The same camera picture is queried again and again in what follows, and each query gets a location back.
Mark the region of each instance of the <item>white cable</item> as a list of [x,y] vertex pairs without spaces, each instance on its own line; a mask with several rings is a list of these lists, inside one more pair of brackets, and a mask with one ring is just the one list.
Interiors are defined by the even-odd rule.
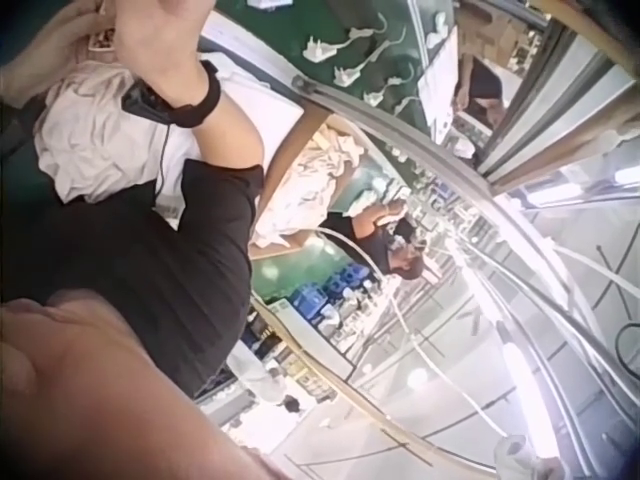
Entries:
[[558,253],[562,253],[562,254],[566,255],[567,257],[573,258],[574,260],[577,260],[578,262],[581,262],[582,264],[586,265],[587,267],[592,268],[596,272],[600,273],[601,275],[604,275],[609,280],[611,280],[612,282],[614,282],[617,285],[619,285],[621,288],[624,288],[627,292],[629,292],[634,297],[640,298],[640,288],[636,287],[631,282],[629,282],[627,279],[625,279],[622,276],[616,274],[615,272],[612,272],[608,268],[605,268],[602,265],[600,265],[599,263],[594,262],[589,257],[585,257],[584,255],[581,255],[581,254],[579,254],[577,252],[574,252],[573,250],[569,250],[568,248],[561,247],[557,243],[553,243],[553,249]]
[[[364,258],[367,261],[367,263],[371,266],[373,271],[376,273],[376,276],[378,276],[380,278],[380,280],[384,283],[384,274],[380,271],[378,266],[375,263],[373,263],[373,260],[371,259],[371,257],[369,257],[369,255],[367,255],[354,242],[352,242],[351,240],[346,238],[344,235],[341,235],[341,234],[339,234],[337,232],[334,232],[333,230],[329,230],[329,229],[324,228],[324,227],[316,227],[316,228],[310,229],[310,230],[315,230],[315,231],[324,233],[325,235],[329,235],[330,237],[338,238],[339,240],[342,240],[343,242],[345,242],[347,245],[349,245],[351,248],[353,248],[356,252],[358,252],[362,256],[362,258]],[[422,348],[420,347],[420,343],[416,339],[415,335],[413,333],[411,333],[411,330],[409,329],[409,326],[407,325],[407,322],[404,319],[404,315],[402,315],[402,312],[400,311],[400,308],[398,307],[398,303],[396,302],[396,299],[393,297],[393,295],[389,295],[389,301],[391,302],[391,306],[393,307],[393,310],[395,311],[395,314],[398,316],[398,320],[400,321],[400,324],[402,325],[402,329],[405,331],[405,333],[407,333],[409,335],[409,339],[411,340],[411,343],[413,344],[413,348],[415,349],[416,352],[418,352],[418,354],[427,363],[427,365],[429,365],[429,367],[434,372],[436,372],[436,374],[440,378],[442,378],[442,380],[444,380],[449,386],[451,386],[456,392],[458,392],[467,402],[469,402],[469,404],[475,409],[475,411],[478,413],[478,415],[480,415],[484,419],[484,421],[487,422],[487,424],[491,428],[493,428],[496,431],[496,433],[498,433],[498,435],[500,435],[501,437],[506,437],[507,434],[505,433],[505,431],[502,430],[484,412],[482,407],[478,403],[476,403],[476,401],[473,398],[471,398],[464,390],[462,390],[458,385],[456,385],[449,377],[447,377],[447,375],[442,370],[440,370],[438,368],[438,366],[422,350]]]

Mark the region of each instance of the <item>electrical cord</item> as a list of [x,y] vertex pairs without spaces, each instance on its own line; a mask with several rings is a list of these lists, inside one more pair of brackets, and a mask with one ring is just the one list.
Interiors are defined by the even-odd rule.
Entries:
[[171,131],[171,125],[167,125],[167,132],[164,134],[164,141],[162,143],[162,150],[160,150],[160,186],[156,187],[154,201],[158,200],[162,189],[165,184],[165,176],[164,176],[164,154],[167,149],[167,143],[169,143],[169,132]]
[[[316,227],[314,229],[311,230],[315,230],[321,233],[324,233],[325,235],[329,235],[330,237],[335,237],[338,238],[339,240],[342,240],[344,243],[346,243],[347,245],[349,245],[351,248],[353,248],[356,252],[358,252],[366,261],[367,263],[371,266],[371,268],[373,269],[373,271],[375,272],[376,276],[384,282],[384,274],[380,271],[380,269],[378,268],[378,266],[373,262],[373,260],[371,259],[371,257],[369,257],[369,255],[367,255],[358,245],[356,245],[354,242],[352,242],[351,240],[349,240],[348,238],[346,238],[344,235],[341,235],[337,232],[334,232],[333,230],[329,230],[327,228],[323,228],[323,227]],[[464,390],[462,390],[462,388],[460,388],[458,385],[456,385],[453,380],[451,380],[449,377],[447,377],[447,375],[438,368],[438,366],[433,362],[433,360],[431,360],[429,358],[429,356],[422,350],[422,348],[420,347],[420,343],[418,342],[416,336],[411,332],[411,330],[409,329],[409,325],[407,325],[406,320],[404,319],[404,315],[402,315],[402,312],[400,311],[400,308],[398,307],[398,303],[396,302],[396,299],[393,298],[393,295],[389,295],[389,301],[391,303],[391,307],[393,308],[395,314],[398,317],[398,320],[400,321],[400,325],[402,325],[402,329],[405,331],[405,333],[407,335],[409,335],[409,339],[411,340],[411,343],[413,345],[414,350],[418,353],[418,355],[420,355],[420,357],[427,363],[427,365],[429,365],[429,367],[442,379],[444,380],[445,383],[447,383],[451,388],[453,388],[456,392],[458,392],[473,408],[474,410],[478,413],[478,415],[480,415],[480,417],[487,422],[487,424],[496,431],[496,433],[498,433],[498,435],[500,435],[501,437],[506,437],[507,434],[504,430],[502,430],[486,413],[485,411],[482,409],[482,407],[473,399],[471,398]]]
[[625,372],[627,372],[634,380],[637,380],[638,382],[640,382],[640,374],[638,374],[636,371],[634,371],[629,364],[626,362],[626,360],[624,358],[622,358],[622,353],[620,352],[620,340],[622,339],[622,335],[624,335],[624,333],[627,330],[631,330],[633,328],[638,328],[640,329],[640,323],[634,322],[634,323],[627,323],[624,327],[622,327],[617,335],[616,335],[616,339],[614,341],[614,348],[616,350],[616,357],[618,359],[618,363],[620,364],[620,366],[624,369]]

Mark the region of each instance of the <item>blue container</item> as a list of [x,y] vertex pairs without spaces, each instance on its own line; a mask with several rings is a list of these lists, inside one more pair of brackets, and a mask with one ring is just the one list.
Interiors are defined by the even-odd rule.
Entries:
[[310,321],[329,299],[317,283],[306,283],[295,289],[287,300],[305,320]]
[[358,288],[370,273],[371,270],[368,267],[352,263],[340,272],[340,276],[349,288]]
[[341,298],[342,292],[348,286],[349,284],[344,280],[344,278],[342,278],[342,275],[340,275],[340,273],[334,273],[325,282],[322,290],[324,290],[329,298],[335,299]]

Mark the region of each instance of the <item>hand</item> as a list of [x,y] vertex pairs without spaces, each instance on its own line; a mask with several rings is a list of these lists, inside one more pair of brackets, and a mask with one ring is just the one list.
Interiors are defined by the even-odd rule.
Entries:
[[0,71],[3,100],[19,108],[32,96],[48,90],[87,59],[88,36],[106,30],[113,21],[112,17],[98,15],[95,0],[76,1],[64,7]]
[[200,32],[215,0],[115,0],[119,61],[174,106],[197,104],[209,82]]
[[454,99],[453,109],[456,113],[462,112],[469,106],[469,87],[461,87]]
[[401,198],[392,200],[387,205],[387,211],[389,215],[400,215],[402,211],[407,207],[407,202]]

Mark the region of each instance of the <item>fluorescent light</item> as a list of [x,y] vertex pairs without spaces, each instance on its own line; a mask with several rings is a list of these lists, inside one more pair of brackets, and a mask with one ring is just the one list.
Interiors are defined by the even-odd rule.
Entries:
[[569,200],[577,197],[578,195],[582,195],[582,193],[583,190],[580,185],[575,183],[565,183],[564,185],[545,188],[544,190],[530,193],[527,195],[527,200],[529,203],[533,203],[534,205],[544,205],[547,203]]
[[412,370],[407,377],[407,386],[411,390],[420,390],[429,381],[429,374],[424,368]]
[[529,429],[529,438],[536,454],[540,458],[559,457],[558,442],[549,412],[531,368],[515,344],[506,343],[502,348],[507,369],[516,384],[516,392]]
[[614,178],[618,185],[633,185],[634,183],[640,183],[640,165],[618,170],[615,173]]

